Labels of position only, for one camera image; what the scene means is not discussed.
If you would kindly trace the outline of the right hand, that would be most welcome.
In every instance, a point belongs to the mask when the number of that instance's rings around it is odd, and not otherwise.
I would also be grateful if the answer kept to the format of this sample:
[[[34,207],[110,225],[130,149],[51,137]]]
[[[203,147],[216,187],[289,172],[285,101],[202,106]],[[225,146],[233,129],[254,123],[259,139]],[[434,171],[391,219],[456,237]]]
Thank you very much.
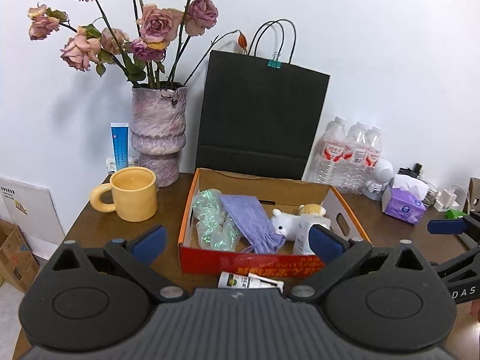
[[[480,300],[474,300],[472,301],[471,307],[470,307],[470,314],[473,316],[476,316],[478,321],[480,322]]]

